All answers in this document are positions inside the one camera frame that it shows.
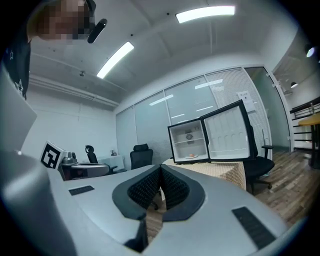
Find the person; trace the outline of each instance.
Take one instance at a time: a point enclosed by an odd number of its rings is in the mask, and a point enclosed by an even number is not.
[[[31,40],[85,39],[95,27],[93,0],[42,1],[21,26],[2,61],[16,89],[24,99],[30,73]]]

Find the black office chair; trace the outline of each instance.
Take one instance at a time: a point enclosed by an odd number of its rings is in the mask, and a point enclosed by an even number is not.
[[[254,160],[243,161],[243,166],[244,166],[245,178],[250,183],[252,194],[254,195],[255,194],[254,183],[267,184],[269,190],[272,188],[272,185],[270,182],[267,182],[265,180],[260,180],[258,178],[268,173],[275,166],[275,163],[272,160],[267,158],[268,150],[271,150],[274,147],[270,145],[262,146],[262,148],[265,150],[264,157],[258,156],[258,149],[255,141],[254,129],[251,125],[250,125],[250,132],[253,139],[252,144],[254,146],[253,148]]]
[[[98,160],[97,160],[97,157],[96,157],[96,154],[94,153],[94,151],[95,151],[95,149],[94,149],[93,146],[91,146],[91,145],[86,145],[85,146],[85,152],[86,152],[86,155],[88,156],[88,159],[89,159],[90,163],[91,164],[99,164]],[[117,165],[113,166],[113,167],[110,167],[110,165],[105,164],[105,163],[104,163],[104,165],[109,167],[109,172],[106,175],[118,174],[118,173],[123,173],[123,172],[126,171],[125,169],[114,170],[115,168],[118,167]]]
[[[131,170],[152,165],[153,155],[154,151],[149,149],[148,144],[135,145],[133,151],[130,153]],[[155,210],[159,209],[155,202],[152,202],[151,204],[154,206]]]

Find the ceiling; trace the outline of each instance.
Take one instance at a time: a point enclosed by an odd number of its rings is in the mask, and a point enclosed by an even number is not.
[[[95,20],[108,23],[93,44],[43,41],[31,43],[31,75],[51,79],[115,102],[148,81],[186,62],[214,55],[229,45],[259,51],[272,13],[255,0],[95,0]],[[201,18],[179,24],[175,14],[196,8],[235,5],[234,16]],[[134,49],[107,74],[101,67],[125,42]]]
[[[319,68],[316,58],[306,57],[306,44],[309,44],[309,41],[299,28],[290,47],[273,72],[275,78],[287,93],[292,90],[292,82],[301,84]]]

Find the mini fridge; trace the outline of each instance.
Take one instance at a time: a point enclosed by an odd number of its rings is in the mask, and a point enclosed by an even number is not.
[[[175,163],[254,159],[254,138],[242,99],[197,119],[168,126],[168,132]]]

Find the checkered tablecloth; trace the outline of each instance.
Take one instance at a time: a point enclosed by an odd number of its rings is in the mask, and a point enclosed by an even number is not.
[[[245,168],[242,162],[198,162],[194,164],[180,164],[174,163],[173,159],[168,159],[163,162],[165,165],[177,166],[201,174],[217,177],[246,190],[246,176]]]

